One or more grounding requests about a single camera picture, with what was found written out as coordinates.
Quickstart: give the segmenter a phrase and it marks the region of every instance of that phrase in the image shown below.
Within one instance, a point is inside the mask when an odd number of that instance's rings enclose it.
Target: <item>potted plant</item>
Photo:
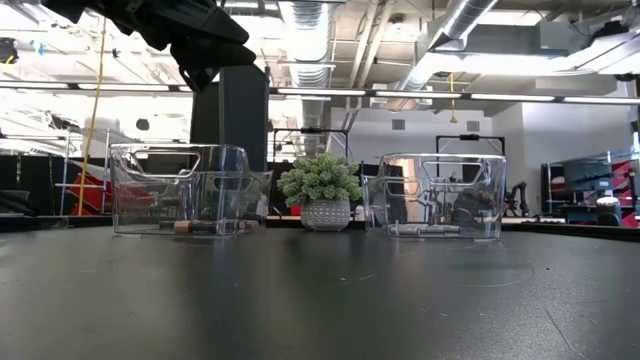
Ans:
[[[353,175],[358,165],[348,165],[345,158],[325,153],[316,159],[299,158],[293,167],[282,174],[278,189],[286,197],[287,206],[302,207],[302,224],[321,231],[340,231],[349,225],[349,200],[362,196],[360,182]]]

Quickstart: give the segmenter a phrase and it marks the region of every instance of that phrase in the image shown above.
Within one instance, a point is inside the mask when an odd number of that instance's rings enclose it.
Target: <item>pipe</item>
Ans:
[[[442,27],[436,32],[427,50],[463,38],[478,25],[498,0],[454,0],[443,16]]]
[[[356,76],[358,76],[358,70],[360,69],[360,63],[362,62],[362,58],[364,57],[364,51],[367,49],[367,44],[369,43],[369,36],[371,35],[371,29],[373,28],[373,21],[376,17],[376,10],[378,9],[378,4],[376,2],[369,2],[369,8],[367,8],[367,22],[364,25],[364,29],[362,30],[362,35],[360,36],[360,41],[358,42],[358,49],[356,50],[356,57],[353,61],[353,66],[351,67],[351,75],[349,76],[349,84],[348,88],[352,88],[356,82]]]
[[[389,22],[389,17],[391,17],[391,9],[393,8],[393,4],[395,4],[395,2],[387,2],[384,5],[384,10],[382,10],[382,15],[380,15],[380,25],[378,25],[378,31],[376,31],[376,35],[373,37],[373,41],[371,42],[371,46],[369,47],[367,60],[364,63],[364,69],[362,69],[362,75],[360,76],[360,80],[358,81],[358,88],[362,88],[367,81],[369,71],[371,70],[371,65],[373,64],[373,60],[378,53],[380,42],[382,41],[382,37],[384,36],[384,30],[387,26],[387,23]]]
[[[293,61],[326,63],[331,56],[332,4],[319,2],[280,2],[280,12],[288,30],[287,57]],[[295,87],[325,88],[331,69],[324,66],[289,67]],[[329,128],[330,106],[326,101],[302,100],[301,127]],[[305,153],[316,153],[314,139],[305,139]]]

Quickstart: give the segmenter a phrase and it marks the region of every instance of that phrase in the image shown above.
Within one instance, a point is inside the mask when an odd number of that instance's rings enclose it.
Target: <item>white textured pot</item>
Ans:
[[[312,200],[300,209],[302,225],[316,231],[340,231],[349,225],[350,217],[348,200]]]

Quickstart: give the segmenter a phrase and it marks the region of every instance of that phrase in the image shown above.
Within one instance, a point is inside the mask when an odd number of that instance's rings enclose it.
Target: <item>dark tabletop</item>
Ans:
[[[0,359],[640,359],[640,244],[0,234]]]

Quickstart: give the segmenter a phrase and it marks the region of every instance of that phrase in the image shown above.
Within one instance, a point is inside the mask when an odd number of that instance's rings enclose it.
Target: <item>succulent plant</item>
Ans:
[[[360,181],[353,175],[358,165],[347,164],[344,157],[325,153],[316,159],[299,158],[293,167],[278,180],[289,207],[311,200],[355,201],[362,196]]]

